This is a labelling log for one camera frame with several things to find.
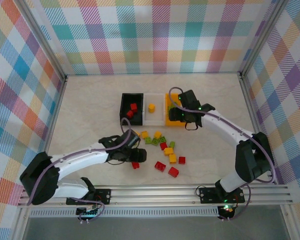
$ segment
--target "plaid wall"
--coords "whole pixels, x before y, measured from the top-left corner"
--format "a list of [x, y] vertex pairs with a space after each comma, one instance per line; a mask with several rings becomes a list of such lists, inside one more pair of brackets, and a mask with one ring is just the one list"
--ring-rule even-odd
[[236, 72], [270, 1], [27, 0], [76, 75]]
[[300, 0], [290, 0], [248, 74], [278, 179], [290, 185], [300, 221]]
[[61, 81], [12, 0], [0, 0], [0, 240], [8, 237], [21, 172], [43, 150]]

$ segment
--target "green block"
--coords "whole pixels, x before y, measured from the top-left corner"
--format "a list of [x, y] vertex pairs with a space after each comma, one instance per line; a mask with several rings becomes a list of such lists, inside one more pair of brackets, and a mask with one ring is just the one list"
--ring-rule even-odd
[[174, 148], [175, 145], [176, 145], [176, 143], [175, 143], [174, 141], [172, 141], [172, 142], [170, 142], [170, 144], [169, 144], [169, 148]]
[[155, 145], [155, 146], [158, 146], [158, 144], [159, 144], [159, 139], [158, 138], [154, 138], [154, 139], [152, 139], [152, 143], [151, 143], [152, 145]]
[[145, 140], [145, 144], [151, 144], [152, 143], [151, 137], [149, 137], [149, 136], [147, 136], [144, 140]]
[[166, 142], [167, 142], [167, 140], [166, 140], [166, 138], [164, 136], [160, 137], [160, 143], [161, 144], [162, 143], [166, 143]]

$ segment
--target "cable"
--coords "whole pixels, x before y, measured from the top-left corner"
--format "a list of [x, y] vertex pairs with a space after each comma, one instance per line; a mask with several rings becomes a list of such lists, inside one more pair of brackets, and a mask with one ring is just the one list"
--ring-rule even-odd
[[122, 143], [120, 143], [119, 145], [113, 146], [113, 147], [108, 147], [108, 148], [101, 148], [101, 149], [95, 149], [95, 148], [93, 148], [93, 149], [85, 149], [85, 150], [76, 151], [76, 152], [70, 153], [70, 154], [68, 154], [68, 155], [66, 155], [66, 156], [63, 156], [62, 158], [57, 159], [56, 161], [52, 162], [49, 166], [47, 166], [47, 167], [42, 171], [42, 173], [39, 175], [39, 177], [37, 178], [37, 180], [36, 180], [36, 182], [35, 182], [35, 184], [34, 184], [34, 186], [33, 186], [31, 195], [30, 195], [30, 197], [29, 197], [29, 201], [28, 201], [28, 203], [27, 203], [26, 205], [29, 206], [29, 205], [32, 203], [32, 201], [33, 201], [33, 199], [34, 199], [34, 196], [35, 196], [35, 193], [36, 193], [36, 190], [37, 190], [37, 188], [38, 188], [38, 185], [39, 185], [41, 179], [42, 179], [43, 176], [46, 174], [46, 172], [47, 172], [50, 168], [52, 168], [54, 165], [56, 165], [56, 164], [58, 164], [58, 163], [62, 163], [64, 160], [66, 160], [66, 159], [68, 159], [68, 158], [70, 158], [70, 157], [76, 156], [76, 155], [78, 155], [78, 154], [83, 154], [83, 153], [93, 153], [93, 152], [101, 152], [101, 151], [110, 151], [110, 150], [118, 149], [118, 148], [122, 147], [124, 144], [126, 144], [126, 142], [127, 142], [127, 141], [129, 140], [129, 138], [130, 138], [132, 129], [131, 129], [131, 124], [130, 124], [129, 120], [128, 120], [126, 117], [123, 117], [123, 118], [121, 119], [121, 121], [120, 121], [120, 126], [121, 126], [122, 132], [124, 131], [124, 130], [123, 130], [123, 127], [122, 127], [124, 121], [126, 121], [127, 124], [128, 124], [128, 135], [126, 136], [126, 138], [124, 139], [124, 141], [123, 141]]
[[265, 155], [266, 159], [268, 160], [270, 167], [271, 167], [271, 173], [272, 173], [272, 178], [269, 181], [264, 181], [264, 180], [260, 180], [260, 179], [256, 179], [256, 181], [261, 182], [261, 183], [265, 183], [265, 184], [270, 184], [273, 183], [276, 179], [276, 170], [275, 170], [275, 166], [270, 158], [270, 156], [268, 155], [268, 153], [266, 152], [266, 150], [256, 141], [254, 140], [252, 137], [250, 137], [248, 134], [246, 134], [245, 132], [243, 132], [241, 129], [239, 129], [238, 127], [236, 127], [235, 125], [233, 125], [231, 122], [227, 121], [226, 119], [224, 119], [223, 117], [219, 117], [213, 113], [210, 112], [206, 112], [206, 111], [201, 111], [201, 110], [190, 110], [190, 109], [186, 109], [184, 107], [179, 106], [178, 104], [176, 104], [172, 97], [171, 97], [171, 91], [173, 89], [178, 89], [183, 93], [183, 90], [180, 87], [174, 86], [172, 87], [169, 92], [169, 99], [171, 101], [171, 103], [178, 109], [183, 110], [185, 112], [189, 112], [189, 113], [196, 113], [196, 114], [205, 114], [208, 116], [211, 116], [213, 118], [216, 118], [222, 122], [224, 122], [225, 124], [227, 124], [228, 126], [230, 126], [232, 129], [236, 130], [238, 133], [240, 133], [241, 135], [245, 136], [246, 138], [248, 138], [250, 141], [252, 141], [261, 151], [262, 153]]
[[204, 187], [204, 188], [205, 188], [205, 186], [199, 185], [199, 186], [197, 186], [196, 189], [194, 190], [195, 195], [197, 195], [198, 197], [200, 197], [200, 195], [197, 193], [197, 190], [198, 190], [198, 188], [200, 188], [200, 187]]
[[[79, 198], [76, 198], [76, 197], [71, 197], [71, 199], [73, 199], [77, 202], [82, 202], [82, 203], [92, 203], [92, 204], [102, 205], [102, 207], [103, 207], [102, 210], [96, 216], [94, 216], [90, 220], [86, 220], [87, 224], [89, 224], [89, 222], [92, 222], [92, 221], [96, 220], [101, 214], [104, 213], [105, 208], [106, 208], [105, 204], [102, 201], [82, 200], [82, 199], [79, 199]], [[80, 215], [79, 215], [79, 220], [80, 220], [80, 223], [82, 224], [84, 220], [82, 220], [81, 216], [82, 216], [82, 213], [80, 213]]]

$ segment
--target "lego brick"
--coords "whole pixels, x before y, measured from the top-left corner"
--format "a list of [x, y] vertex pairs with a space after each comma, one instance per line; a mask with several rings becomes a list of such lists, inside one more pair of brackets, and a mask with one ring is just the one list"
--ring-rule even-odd
[[154, 105], [153, 103], [150, 103], [148, 106], [148, 111], [149, 113], [153, 114], [156, 110], [156, 105]]
[[154, 167], [161, 172], [163, 172], [166, 169], [166, 165], [164, 165], [162, 162], [159, 162], [159, 161], [156, 162]]
[[159, 139], [157, 139], [157, 138], [154, 138], [154, 139], [152, 139], [152, 143], [151, 143], [152, 145], [155, 145], [155, 146], [158, 146], [158, 144], [159, 144]]
[[133, 169], [138, 169], [138, 168], [140, 168], [140, 165], [139, 165], [138, 162], [132, 162], [131, 164], [132, 164]]
[[165, 156], [169, 156], [170, 154], [174, 154], [174, 149], [172, 147], [167, 147], [163, 151], [164, 151]]
[[186, 157], [185, 156], [180, 156], [179, 157], [179, 164], [186, 164]]
[[132, 111], [133, 113], [138, 112], [137, 104], [136, 104], [136, 103], [131, 103], [131, 104], [130, 104], [130, 108], [131, 108], [131, 111]]
[[148, 134], [147, 131], [142, 131], [141, 136], [142, 136], [143, 139], [145, 139], [145, 138], [149, 137], [149, 134]]
[[169, 148], [175, 148], [176, 143], [174, 141], [170, 142], [169, 144]]
[[160, 143], [160, 148], [161, 148], [161, 150], [165, 150], [167, 147], [168, 147], [168, 146], [167, 146], [167, 143], [166, 143], [166, 142]]
[[177, 156], [175, 154], [169, 155], [169, 162], [170, 164], [176, 164], [177, 163]]
[[132, 119], [132, 117], [134, 116], [134, 113], [130, 110], [126, 113], [126, 116], [129, 118], [129, 119]]
[[145, 144], [151, 144], [152, 143], [152, 139], [149, 136], [147, 136], [144, 140], [145, 140]]
[[166, 143], [167, 140], [164, 136], [160, 137], [160, 143]]
[[156, 131], [155, 134], [154, 134], [154, 138], [159, 139], [161, 137], [161, 135], [162, 135], [161, 132]]
[[179, 170], [174, 168], [173, 166], [170, 168], [169, 172], [168, 172], [169, 175], [171, 175], [172, 177], [176, 178], [179, 174]]

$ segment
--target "red cube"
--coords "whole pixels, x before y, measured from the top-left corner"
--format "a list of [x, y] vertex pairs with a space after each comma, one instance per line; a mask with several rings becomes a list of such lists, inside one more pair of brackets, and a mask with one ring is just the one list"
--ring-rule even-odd
[[132, 164], [133, 169], [138, 169], [138, 168], [140, 168], [140, 165], [139, 165], [138, 162], [132, 162], [131, 164]]
[[162, 151], [165, 150], [167, 147], [168, 147], [168, 146], [167, 146], [167, 143], [166, 143], [166, 142], [160, 143], [160, 148], [161, 148]]
[[136, 113], [138, 110], [137, 110], [137, 104], [136, 103], [131, 103], [130, 104], [130, 108], [131, 108], [131, 111], [133, 113]]
[[186, 157], [185, 156], [180, 156], [179, 157], [179, 164], [186, 164]]
[[172, 177], [176, 178], [179, 174], [179, 170], [174, 167], [171, 167], [168, 174], [170, 174]]
[[129, 118], [129, 119], [132, 119], [132, 117], [134, 116], [134, 113], [130, 110], [126, 113], [126, 116]]
[[163, 172], [166, 169], [166, 165], [164, 165], [162, 162], [159, 162], [159, 161], [156, 162], [154, 167], [161, 172]]

